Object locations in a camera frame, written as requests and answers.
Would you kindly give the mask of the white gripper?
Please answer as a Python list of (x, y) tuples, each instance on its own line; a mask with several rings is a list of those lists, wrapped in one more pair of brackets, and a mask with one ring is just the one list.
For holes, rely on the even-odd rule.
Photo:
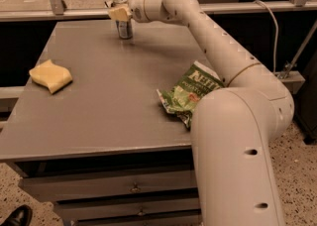
[(139, 23), (147, 23), (150, 19), (146, 15), (145, 2), (146, 0), (129, 0), (129, 8), (125, 5), (112, 7), (108, 11), (109, 17), (119, 22), (128, 22), (133, 17)]

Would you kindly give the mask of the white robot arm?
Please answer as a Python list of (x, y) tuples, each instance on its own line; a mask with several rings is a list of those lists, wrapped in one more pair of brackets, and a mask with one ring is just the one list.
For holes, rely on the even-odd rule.
[(268, 144), (290, 125), (289, 90), (197, 0), (128, 0), (111, 19), (186, 26), (224, 86), (204, 96), (191, 143), (204, 226), (285, 226)]

